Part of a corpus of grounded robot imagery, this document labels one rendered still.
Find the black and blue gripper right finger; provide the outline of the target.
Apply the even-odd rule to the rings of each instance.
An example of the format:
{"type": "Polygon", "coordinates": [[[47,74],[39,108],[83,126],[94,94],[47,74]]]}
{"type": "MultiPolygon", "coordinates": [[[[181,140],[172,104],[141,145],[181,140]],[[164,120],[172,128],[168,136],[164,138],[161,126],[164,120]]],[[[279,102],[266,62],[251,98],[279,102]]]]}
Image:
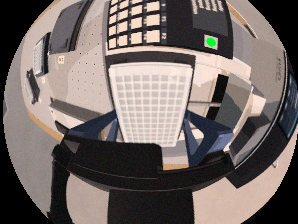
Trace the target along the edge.
{"type": "Polygon", "coordinates": [[[207,154],[223,150],[234,136],[230,127],[187,109],[185,110],[182,127],[189,167],[197,166],[207,154]],[[198,145],[192,133],[189,122],[203,133],[204,137],[200,145],[198,145]]]}

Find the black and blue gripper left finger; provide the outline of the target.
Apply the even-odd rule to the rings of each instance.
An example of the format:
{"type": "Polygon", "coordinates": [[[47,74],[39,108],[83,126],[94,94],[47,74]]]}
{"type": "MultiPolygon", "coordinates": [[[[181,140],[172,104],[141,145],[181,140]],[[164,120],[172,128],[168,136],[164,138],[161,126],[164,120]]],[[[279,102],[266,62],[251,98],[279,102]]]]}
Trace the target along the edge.
{"type": "Polygon", "coordinates": [[[112,125],[105,141],[116,142],[119,129],[116,109],[71,128],[68,134],[81,136],[82,138],[99,140],[98,134],[111,122],[112,125]]]}

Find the white well plate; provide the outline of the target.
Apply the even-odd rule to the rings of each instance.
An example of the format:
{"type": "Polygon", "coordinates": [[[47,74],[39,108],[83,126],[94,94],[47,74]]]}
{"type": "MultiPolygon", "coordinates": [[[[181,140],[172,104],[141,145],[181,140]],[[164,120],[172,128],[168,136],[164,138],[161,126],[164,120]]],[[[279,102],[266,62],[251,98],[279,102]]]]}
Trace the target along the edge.
{"type": "Polygon", "coordinates": [[[34,47],[33,56],[33,72],[34,75],[41,72],[42,66],[42,50],[43,50],[43,39],[34,47]]]}
{"type": "Polygon", "coordinates": [[[28,81],[28,78],[27,76],[25,77],[25,90],[26,90],[26,93],[27,93],[27,96],[29,98],[29,101],[30,103],[32,103],[33,101],[33,94],[32,94],[32,90],[31,90],[31,87],[30,87],[30,84],[29,84],[29,81],[28,81]],[[27,88],[28,87],[28,88],[27,88]],[[26,89],[27,88],[27,89],[26,89]]]}
{"type": "Polygon", "coordinates": [[[161,147],[176,145],[188,101],[192,70],[191,65],[168,62],[110,65],[111,89],[125,142],[155,143],[161,147]],[[150,86],[143,83],[150,83],[150,86]],[[150,91],[150,94],[144,91],[150,91]]]}

